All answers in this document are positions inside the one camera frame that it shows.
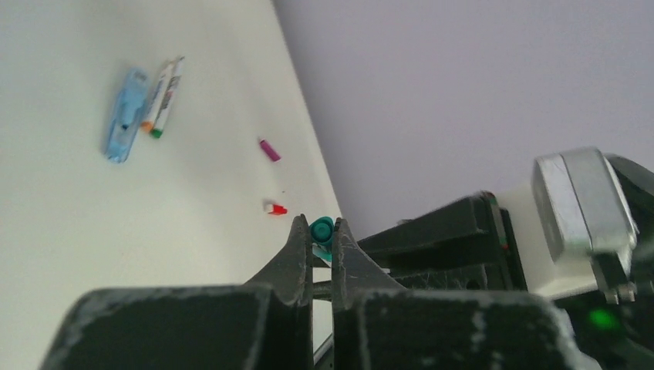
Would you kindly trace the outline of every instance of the red object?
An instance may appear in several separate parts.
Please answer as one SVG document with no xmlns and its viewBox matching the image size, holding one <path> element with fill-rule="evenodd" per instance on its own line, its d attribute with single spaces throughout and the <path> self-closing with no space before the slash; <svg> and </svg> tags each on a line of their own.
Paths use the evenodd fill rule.
<svg viewBox="0 0 654 370">
<path fill-rule="evenodd" d="M 266 212 L 274 214 L 275 216 L 280 216 L 282 214 L 287 214 L 288 210 L 279 204 L 268 204 L 266 205 Z"/>
</svg>

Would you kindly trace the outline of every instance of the lavender wall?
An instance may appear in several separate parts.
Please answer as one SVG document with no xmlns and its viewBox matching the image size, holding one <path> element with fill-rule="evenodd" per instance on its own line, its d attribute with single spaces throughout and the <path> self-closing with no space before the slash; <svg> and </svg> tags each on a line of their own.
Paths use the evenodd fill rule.
<svg viewBox="0 0 654 370">
<path fill-rule="evenodd" d="M 654 170 L 654 2 L 277 1 L 357 237 L 596 145 Z"/>
</svg>

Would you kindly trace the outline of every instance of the blue plastic case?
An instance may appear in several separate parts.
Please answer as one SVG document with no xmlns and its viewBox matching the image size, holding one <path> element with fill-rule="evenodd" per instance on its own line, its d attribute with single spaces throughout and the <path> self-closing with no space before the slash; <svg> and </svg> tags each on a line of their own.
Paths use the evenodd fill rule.
<svg viewBox="0 0 654 370">
<path fill-rule="evenodd" d="M 147 74 L 140 68 L 132 68 L 118 93 L 106 145 L 106 157 L 114 163 L 125 162 L 130 155 L 146 110 L 148 85 Z"/>
</svg>

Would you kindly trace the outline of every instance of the white tabletop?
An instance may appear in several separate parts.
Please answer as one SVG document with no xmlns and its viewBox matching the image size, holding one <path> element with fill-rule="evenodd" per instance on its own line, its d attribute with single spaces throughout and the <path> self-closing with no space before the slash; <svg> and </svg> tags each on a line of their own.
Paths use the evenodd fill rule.
<svg viewBox="0 0 654 370">
<path fill-rule="evenodd" d="M 0 368 L 37 368 L 88 290 L 242 283 L 294 215 L 340 215 L 270 2 L 2 0 L 0 27 Z M 110 163 L 128 68 L 154 79 L 177 55 L 161 140 Z M 329 316 L 321 304 L 315 346 Z"/>
</svg>

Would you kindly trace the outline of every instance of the white marker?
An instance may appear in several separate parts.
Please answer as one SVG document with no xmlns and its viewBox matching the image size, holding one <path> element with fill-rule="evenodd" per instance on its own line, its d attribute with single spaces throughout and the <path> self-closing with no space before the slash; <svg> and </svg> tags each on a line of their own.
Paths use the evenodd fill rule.
<svg viewBox="0 0 654 370">
<path fill-rule="evenodd" d="M 170 79 L 173 77 L 174 66 L 174 62 L 166 63 L 166 66 L 161 70 L 161 73 L 159 74 L 157 85 L 154 87 L 152 101 L 150 101 L 150 106 L 147 108 L 145 119 L 141 123 L 141 129 L 147 133 L 154 128 L 154 123 L 157 121 L 157 116 L 159 115 L 161 103 L 164 100 L 166 89 L 170 84 Z"/>
<path fill-rule="evenodd" d="M 154 128 L 152 131 L 150 131 L 150 135 L 152 135 L 152 137 L 155 139 L 159 139 L 161 134 L 164 132 L 164 126 L 166 126 L 166 120 L 168 120 L 168 114 L 170 114 L 170 106 L 173 105 L 173 101 L 175 100 L 175 92 L 177 91 L 177 86 L 180 84 L 183 67 L 184 57 L 181 56 L 177 59 L 177 64 L 175 64 L 173 78 L 170 79 L 168 89 L 166 89 L 166 94 L 163 97 L 163 102 L 161 102 L 161 111 L 159 111 L 157 121 L 154 123 Z"/>
</svg>

